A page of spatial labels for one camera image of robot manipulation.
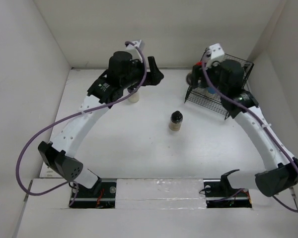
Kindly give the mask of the white powder jar black cap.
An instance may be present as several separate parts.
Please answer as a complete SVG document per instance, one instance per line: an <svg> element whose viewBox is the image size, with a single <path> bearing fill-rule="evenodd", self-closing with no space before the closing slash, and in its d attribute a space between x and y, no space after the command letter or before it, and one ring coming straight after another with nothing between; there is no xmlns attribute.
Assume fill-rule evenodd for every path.
<svg viewBox="0 0 298 238"><path fill-rule="evenodd" d="M138 91L128 91L130 96L128 97L128 101L130 103L137 103L140 99L140 95Z"/></svg>

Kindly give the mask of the brown spice jar black cap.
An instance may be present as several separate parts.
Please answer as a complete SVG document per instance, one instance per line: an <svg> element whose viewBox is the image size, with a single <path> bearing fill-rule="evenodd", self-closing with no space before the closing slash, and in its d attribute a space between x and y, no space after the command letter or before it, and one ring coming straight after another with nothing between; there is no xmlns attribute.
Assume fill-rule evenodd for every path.
<svg viewBox="0 0 298 238"><path fill-rule="evenodd" d="M183 115L180 111L175 111L171 114L169 128L172 131L179 131L182 125Z"/></svg>

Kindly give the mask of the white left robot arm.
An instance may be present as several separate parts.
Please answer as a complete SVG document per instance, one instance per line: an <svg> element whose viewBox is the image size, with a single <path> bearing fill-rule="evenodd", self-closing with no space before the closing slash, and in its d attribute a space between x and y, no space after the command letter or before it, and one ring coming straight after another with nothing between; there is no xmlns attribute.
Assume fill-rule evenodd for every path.
<svg viewBox="0 0 298 238"><path fill-rule="evenodd" d="M93 82L79 108L80 115L69 120L62 131L49 143L41 142L38 150L45 162L54 172L68 182L83 186L89 196L97 196L101 190L101 179L75 155L84 138L95 123L123 97L124 90L129 92L129 102L136 103L140 95L138 86L156 86L164 78L154 57L148 57L149 72L145 62L133 58L127 51L118 51L109 60L108 68Z"/></svg>

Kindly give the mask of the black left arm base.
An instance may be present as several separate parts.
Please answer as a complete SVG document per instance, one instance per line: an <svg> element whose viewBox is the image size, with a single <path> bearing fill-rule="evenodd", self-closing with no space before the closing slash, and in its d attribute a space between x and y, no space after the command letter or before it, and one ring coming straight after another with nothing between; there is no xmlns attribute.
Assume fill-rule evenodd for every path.
<svg viewBox="0 0 298 238"><path fill-rule="evenodd" d="M115 208L117 180L105 179L94 195L90 190L74 183L69 184L71 196L69 207L74 209L112 209Z"/></svg>

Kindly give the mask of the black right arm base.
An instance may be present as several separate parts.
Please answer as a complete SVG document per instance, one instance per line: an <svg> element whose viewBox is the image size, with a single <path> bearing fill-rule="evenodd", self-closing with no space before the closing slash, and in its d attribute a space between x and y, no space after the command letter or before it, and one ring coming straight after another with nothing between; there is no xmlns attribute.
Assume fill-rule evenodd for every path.
<svg viewBox="0 0 298 238"><path fill-rule="evenodd" d="M219 179L205 179L203 185L199 194L205 197L207 208L252 208L248 190L231 188Z"/></svg>

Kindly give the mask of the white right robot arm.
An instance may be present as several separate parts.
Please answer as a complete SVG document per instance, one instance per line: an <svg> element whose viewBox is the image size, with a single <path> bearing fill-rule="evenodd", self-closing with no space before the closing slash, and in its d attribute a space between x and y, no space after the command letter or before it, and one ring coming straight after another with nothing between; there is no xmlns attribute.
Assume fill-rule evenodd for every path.
<svg viewBox="0 0 298 238"><path fill-rule="evenodd" d="M241 64L226 59L210 67L204 62L196 63L186 81L194 89L211 87L218 93L222 106L248 135L264 164L262 172L235 170L232 175L223 175L221 192L232 195L238 188L251 188L274 197L298 184L298 158L282 145L255 97L242 87L243 77Z"/></svg>

